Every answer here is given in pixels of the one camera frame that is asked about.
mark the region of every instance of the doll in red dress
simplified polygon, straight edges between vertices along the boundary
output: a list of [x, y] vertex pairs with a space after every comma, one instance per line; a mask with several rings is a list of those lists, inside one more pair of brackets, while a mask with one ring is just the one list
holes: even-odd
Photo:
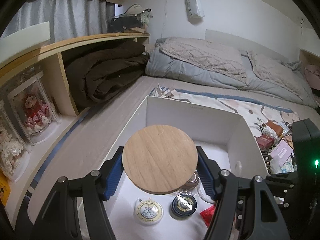
[[23, 100], [23, 109], [27, 117], [24, 122], [28, 133], [40, 132], [50, 122], [50, 111], [47, 104], [38, 100], [36, 94], [27, 94]]

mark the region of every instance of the silver bolt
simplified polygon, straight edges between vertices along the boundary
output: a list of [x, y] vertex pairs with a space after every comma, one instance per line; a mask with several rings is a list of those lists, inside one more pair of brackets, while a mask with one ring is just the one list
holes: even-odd
[[229, 172], [228, 170], [222, 170], [222, 171], [220, 171], [220, 172], [221, 172], [221, 175], [222, 175], [222, 176], [225, 176], [225, 177], [227, 177], [227, 176], [230, 175], [230, 172]]
[[263, 178], [262, 178], [261, 176], [257, 175], [257, 176], [254, 177], [254, 180], [255, 180], [256, 182], [262, 182], [262, 181], [263, 181]]
[[62, 183], [62, 182], [65, 182], [66, 181], [66, 177], [65, 176], [61, 176], [58, 178], [58, 182], [59, 183]]
[[91, 174], [92, 177], [96, 177], [96, 176], [98, 176], [100, 174], [100, 171], [93, 170], [93, 171], [90, 172], [90, 174]]

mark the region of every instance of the open cardboard box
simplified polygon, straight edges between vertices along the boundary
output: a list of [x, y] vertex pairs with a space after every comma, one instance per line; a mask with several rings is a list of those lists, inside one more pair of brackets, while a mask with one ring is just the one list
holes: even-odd
[[[119, 146], [138, 130], [154, 124], [166, 124], [187, 133], [201, 146], [209, 159], [215, 160], [221, 169], [236, 176], [252, 179], [255, 175], [265, 178], [268, 174], [258, 144], [244, 118], [239, 114], [200, 106], [188, 102], [147, 96], [130, 118], [112, 148], [107, 159], [111, 159]], [[152, 195], [137, 188], [122, 174], [115, 195], [105, 202], [106, 212], [117, 240], [201, 240], [207, 227], [199, 213], [212, 204], [200, 197], [196, 212], [186, 220], [176, 220], [169, 214], [172, 200], [177, 194]], [[138, 223], [133, 215], [137, 199], [149, 198], [160, 203], [164, 209], [162, 220], [152, 226]], [[79, 208], [80, 228], [84, 239], [89, 239], [83, 205]]]

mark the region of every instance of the yellow object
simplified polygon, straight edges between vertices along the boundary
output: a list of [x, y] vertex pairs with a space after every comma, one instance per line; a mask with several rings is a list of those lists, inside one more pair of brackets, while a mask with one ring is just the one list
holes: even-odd
[[0, 198], [2, 204], [5, 206], [10, 194], [10, 186], [7, 181], [7, 178], [0, 172]]

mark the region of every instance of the wooden disc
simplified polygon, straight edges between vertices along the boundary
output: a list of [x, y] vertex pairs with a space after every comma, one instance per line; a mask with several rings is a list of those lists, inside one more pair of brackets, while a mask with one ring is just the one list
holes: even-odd
[[195, 172], [198, 153], [192, 139], [169, 125], [137, 131], [124, 146], [122, 163], [129, 179], [145, 192], [169, 194]]

